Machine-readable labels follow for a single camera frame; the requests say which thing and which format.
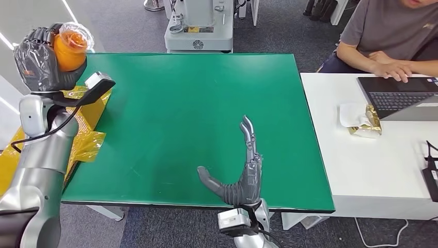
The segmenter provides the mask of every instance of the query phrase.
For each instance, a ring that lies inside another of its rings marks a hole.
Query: white table
[[[301,78],[336,211],[320,216],[427,220],[438,216],[421,170],[426,140],[438,145],[438,122],[383,121],[378,139],[356,137],[339,123],[339,105],[366,103],[366,74],[302,73]],[[315,214],[282,213],[289,229]]]

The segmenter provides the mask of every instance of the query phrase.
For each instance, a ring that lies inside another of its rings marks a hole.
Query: plastic cup
[[[55,36],[53,50],[61,71],[74,71],[85,61],[86,51],[94,46],[94,38],[83,25],[67,22]]]

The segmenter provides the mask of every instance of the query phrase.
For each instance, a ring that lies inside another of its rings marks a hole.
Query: cable
[[[426,141],[427,146],[428,146],[428,150],[429,150],[429,156],[431,156],[430,154],[430,148],[435,149],[436,151],[438,151],[438,148],[434,147],[429,141]]]
[[[250,0],[245,0],[245,1],[243,1],[243,3],[242,3],[240,6],[237,6],[237,7],[234,9],[234,12],[236,12],[240,7],[245,6],[246,2],[249,2],[249,1],[250,1]]]
[[[65,125],[67,125],[67,123],[68,123],[71,119],[73,119],[74,115],[78,112],[79,108],[80,108],[80,107],[76,107],[76,108],[73,110],[73,112],[69,115],[69,117],[67,117],[67,119],[66,119],[61,125],[59,125],[59,127],[53,129],[53,130],[50,131],[50,132],[47,132],[47,133],[45,133],[45,134],[41,134],[41,135],[36,136],[36,137],[30,137],[30,138],[25,138],[25,139],[20,140],[20,141],[14,141],[14,142],[11,143],[11,147],[14,148],[15,151],[17,151],[18,153],[21,153],[21,150],[16,146],[16,144],[20,144],[20,143],[24,143],[24,142],[29,142],[29,141],[34,141],[34,140],[37,140],[37,139],[39,140],[40,138],[44,138],[44,137],[47,137],[47,136],[49,136],[49,135],[52,135],[52,134],[56,133],[56,132],[59,131],[61,128],[63,128]]]
[[[280,246],[280,248],[284,248],[284,246],[280,243],[280,241],[277,238],[275,238],[270,232],[261,229],[258,231],[261,232],[262,234],[266,234],[269,237],[271,237]]]
[[[406,225],[405,225],[404,227],[402,227],[402,228],[398,231],[398,234],[397,234],[397,243],[396,243],[396,244],[367,245],[367,244],[365,243],[364,236],[362,235],[361,229],[359,228],[359,223],[357,222],[357,218],[355,217],[354,220],[356,221],[357,230],[359,231],[359,235],[361,236],[362,243],[363,243],[366,247],[368,247],[368,248],[377,248],[377,247],[398,247],[398,243],[399,243],[399,241],[400,241],[400,235],[401,235],[401,232],[402,232],[405,228],[407,228],[407,227],[409,226],[409,222],[408,222],[408,220],[405,220],[405,221],[406,221]]]

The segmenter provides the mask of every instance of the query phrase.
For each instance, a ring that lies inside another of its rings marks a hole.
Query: gold foil packet
[[[367,105],[365,107],[365,116],[367,117],[370,125],[364,124],[359,127],[348,127],[350,134],[366,138],[377,138],[382,135],[380,119],[372,105]]]

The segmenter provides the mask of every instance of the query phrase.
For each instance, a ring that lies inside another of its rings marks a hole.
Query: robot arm
[[[57,247],[59,207],[64,176],[78,124],[73,118],[82,105],[99,99],[114,86],[107,76],[90,77],[95,86],[83,98],[65,98],[86,67],[58,70],[52,41],[61,24],[38,28],[15,48],[14,58],[23,82],[32,91],[19,104],[25,139],[11,144],[20,160],[9,189],[0,198],[1,247]],[[66,107],[76,107],[68,114]],[[21,151],[16,144],[24,143]]]
[[[240,123],[246,144],[246,162],[238,182],[223,184],[198,167],[201,182],[235,208],[217,215],[220,232],[234,238],[237,248],[278,248],[270,241],[269,209],[260,198],[261,156],[256,149],[254,127],[248,117]]]

